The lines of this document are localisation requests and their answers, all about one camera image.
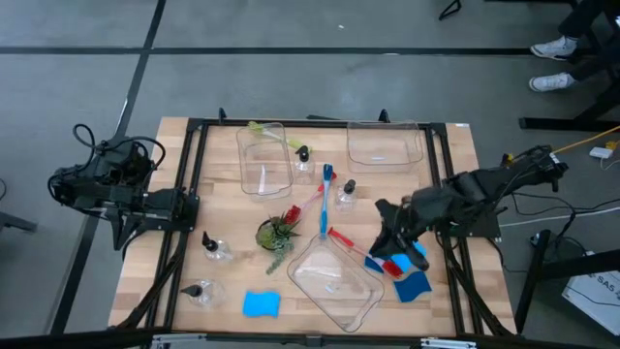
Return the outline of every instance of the wooden tabletop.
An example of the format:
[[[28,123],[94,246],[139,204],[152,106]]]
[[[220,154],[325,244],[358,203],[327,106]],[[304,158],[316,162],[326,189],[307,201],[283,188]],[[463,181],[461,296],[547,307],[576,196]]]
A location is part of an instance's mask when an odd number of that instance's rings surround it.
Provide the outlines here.
[[[150,190],[173,187],[187,120],[182,117],[162,119],[157,140],[164,145],[168,155],[160,169],[154,173]],[[469,125],[448,124],[447,128],[454,172],[476,169],[478,159]],[[239,182],[239,158],[235,138],[237,130],[237,127],[232,126],[211,126],[208,129],[198,190],[201,197],[200,213],[196,229],[189,237],[180,285],[183,288],[200,279],[213,279],[225,288],[226,300],[216,308],[204,309],[192,305],[186,295],[179,295],[173,329],[205,333],[346,334],[310,301],[287,275],[289,262],[318,233],[321,204],[315,203],[297,226],[295,231],[301,234],[301,237],[294,239],[295,250],[272,275],[266,275],[265,270],[273,256],[260,248],[254,238],[258,226],[269,215],[279,215],[291,205],[303,203],[317,190],[319,182],[312,185],[294,185],[293,193],[285,199],[252,202],[241,190]],[[421,143],[424,159],[416,163],[410,173],[350,174],[347,167],[346,129],[287,128],[286,132],[288,138],[313,146],[317,169],[325,162],[333,164],[338,173],[336,185],[344,183],[345,178],[356,180],[358,202],[355,210],[349,214],[338,213],[332,200],[329,224],[353,238],[359,245],[369,247],[380,231],[381,219],[374,207],[376,200],[386,198],[398,203],[403,195],[432,185],[423,134]],[[190,159],[194,158],[197,143],[197,139],[194,139]],[[440,173],[445,176],[438,139],[435,144]],[[157,148],[152,156],[160,156]],[[190,165],[186,183],[189,183],[191,172]],[[230,244],[235,254],[232,263],[222,266],[206,259],[201,245],[202,231],[208,231],[211,237],[223,239]],[[151,286],[162,238],[163,232],[148,232],[129,246],[109,316],[110,325],[124,320]],[[383,280],[385,294],[353,334],[455,335],[443,252],[432,234],[424,234],[420,241],[428,251],[427,259],[431,267],[426,276],[433,291],[412,302],[401,303],[397,300],[392,282],[387,277],[370,271]],[[502,324],[514,332],[511,304],[497,252],[483,238],[468,238],[468,242],[476,287],[480,295]],[[362,261],[355,254],[351,256]],[[248,290],[278,291],[282,297],[279,317],[244,317],[241,308]],[[156,321],[158,325],[163,323],[168,290],[165,289],[162,295]],[[461,305],[466,329],[471,331],[469,306],[462,290]]]

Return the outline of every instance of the clear glass bowl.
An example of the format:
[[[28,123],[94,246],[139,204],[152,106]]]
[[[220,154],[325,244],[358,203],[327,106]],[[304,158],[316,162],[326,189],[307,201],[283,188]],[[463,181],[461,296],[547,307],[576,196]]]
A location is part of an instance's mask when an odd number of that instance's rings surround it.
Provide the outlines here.
[[[289,278],[343,331],[352,333],[384,296],[384,284],[330,238],[316,235],[288,268]]]
[[[416,122],[349,122],[347,154],[352,173],[406,173],[423,158]]]
[[[293,173],[284,126],[261,124],[259,130],[237,131],[241,189],[253,199],[269,200],[291,194]]]

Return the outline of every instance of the plastic bottle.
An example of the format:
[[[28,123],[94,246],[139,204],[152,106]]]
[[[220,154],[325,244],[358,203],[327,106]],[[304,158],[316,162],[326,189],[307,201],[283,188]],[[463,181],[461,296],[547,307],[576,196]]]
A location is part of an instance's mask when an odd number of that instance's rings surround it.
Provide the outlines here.
[[[190,302],[198,306],[213,307],[224,302],[226,294],[224,287],[213,280],[201,280],[181,290],[186,294]]]
[[[211,261],[227,263],[233,259],[229,245],[222,240],[210,239],[206,232],[202,232],[202,246],[204,255]]]
[[[310,150],[302,145],[295,154],[299,158],[294,161],[294,179],[297,184],[312,184],[314,181],[315,163],[310,158]]]
[[[356,182],[352,179],[345,185],[338,187],[338,195],[336,196],[336,209],[343,212],[353,210],[357,202]]]

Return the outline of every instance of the floor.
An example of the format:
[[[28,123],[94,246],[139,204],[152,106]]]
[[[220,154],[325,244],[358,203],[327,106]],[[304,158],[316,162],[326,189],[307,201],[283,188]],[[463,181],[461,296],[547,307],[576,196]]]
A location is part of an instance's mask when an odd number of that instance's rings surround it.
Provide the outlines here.
[[[560,4],[466,0],[460,14],[439,22],[437,14],[447,3],[168,1],[153,47],[527,48],[554,39],[557,24],[570,12]],[[156,5],[157,0],[0,0],[0,47],[141,48]],[[601,21],[595,31],[607,35]],[[112,136],[140,64],[137,54],[101,51],[4,53],[0,177],[9,191],[0,209],[39,223],[34,235],[12,229],[0,235],[0,336],[13,337],[47,331],[83,220],[49,197],[46,180],[58,167],[87,156],[71,135],[74,124],[88,124],[98,140]],[[604,76],[558,93],[537,94],[527,87],[531,76],[567,69],[568,63],[528,55],[151,55],[135,103],[129,94],[127,133],[152,137],[162,116],[215,116],[219,107],[230,117],[301,118],[313,113],[364,120],[375,119],[385,108],[392,120],[470,123],[480,165],[490,167],[507,151],[590,136],[518,128],[516,120],[522,116],[575,115],[605,88]],[[560,182],[559,195],[575,206],[593,206],[620,194],[614,185],[620,167],[604,172],[588,151],[584,146],[561,156],[571,170]],[[547,186],[525,192],[551,194]],[[529,211],[553,205],[525,198],[519,203]],[[528,219],[508,201],[506,205],[510,209],[500,216],[501,223]],[[563,224],[558,220],[503,229],[501,247],[509,268],[527,268],[529,236],[543,228],[557,232]],[[617,213],[579,218],[570,235],[602,252],[620,246],[617,224]],[[121,267],[120,254],[111,248],[110,228],[102,223],[68,332],[107,325]],[[507,272],[506,278],[515,308],[524,275]],[[569,306],[552,307],[540,300],[532,306],[525,335],[604,348],[618,345],[617,338]]]

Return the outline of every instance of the white sneaker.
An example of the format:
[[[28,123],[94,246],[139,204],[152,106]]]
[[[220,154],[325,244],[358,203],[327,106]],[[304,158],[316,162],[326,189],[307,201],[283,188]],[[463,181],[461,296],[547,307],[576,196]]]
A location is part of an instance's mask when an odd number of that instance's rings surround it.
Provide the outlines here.
[[[573,83],[574,79],[570,74],[560,73],[554,76],[531,78],[530,88],[536,92],[548,92],[567,88]]]
[[[558,40],[546,44],[537,44],[530,47],[532,53],[540,58],[551,58],[555,60],[567,60],[577,48],[577,41],[567,39],[565,36]]]

